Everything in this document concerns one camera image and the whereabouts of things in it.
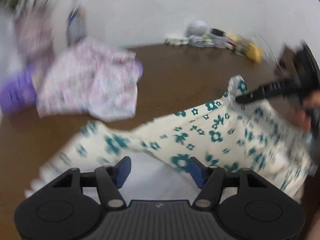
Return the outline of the person right hand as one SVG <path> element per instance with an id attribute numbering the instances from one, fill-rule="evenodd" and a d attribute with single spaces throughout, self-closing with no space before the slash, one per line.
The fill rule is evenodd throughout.
<path id="1" fill-rule="evenodd" d="M 306 109 L 319 107 L 320 94 L 319 90 L 313 91 L 308 97 L 303 99 L 303 107 L 292 107 L 293 123 L 302 130 L 309 132 L 311 129 L 311 117 L 306 113 Z"/>

